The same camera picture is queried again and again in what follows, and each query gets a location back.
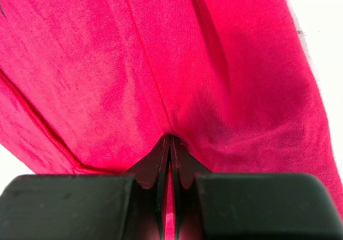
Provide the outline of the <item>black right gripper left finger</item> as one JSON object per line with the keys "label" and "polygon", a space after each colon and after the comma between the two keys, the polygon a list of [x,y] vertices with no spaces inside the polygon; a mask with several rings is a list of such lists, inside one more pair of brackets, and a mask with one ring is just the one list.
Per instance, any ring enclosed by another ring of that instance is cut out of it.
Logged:
{"label": "black right gripper left finger", "polygon": [[1,194],[1,239],[164,239],[169,136],[116,175],[22,175]]}

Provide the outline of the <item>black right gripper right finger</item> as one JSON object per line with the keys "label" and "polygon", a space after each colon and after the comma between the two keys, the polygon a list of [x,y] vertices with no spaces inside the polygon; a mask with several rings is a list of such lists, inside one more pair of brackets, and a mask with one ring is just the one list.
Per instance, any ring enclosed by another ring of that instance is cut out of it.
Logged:
{"label": "black right gripper right finger", "polygon": [[342,239],[342,220],[309,174],[215,173],[170,138],[176,239]]}

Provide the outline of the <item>crimson red t-shirt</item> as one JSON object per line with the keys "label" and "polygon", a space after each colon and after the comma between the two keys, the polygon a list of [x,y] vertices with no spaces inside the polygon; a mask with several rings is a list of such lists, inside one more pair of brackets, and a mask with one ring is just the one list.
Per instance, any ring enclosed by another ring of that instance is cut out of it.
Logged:
{"label": "crimson red t-shirt", "polygon": [[214,173],[313,175],[342,220],[286,0],[1,0],[1,144],[32,175],[122,174],[162,136]]}

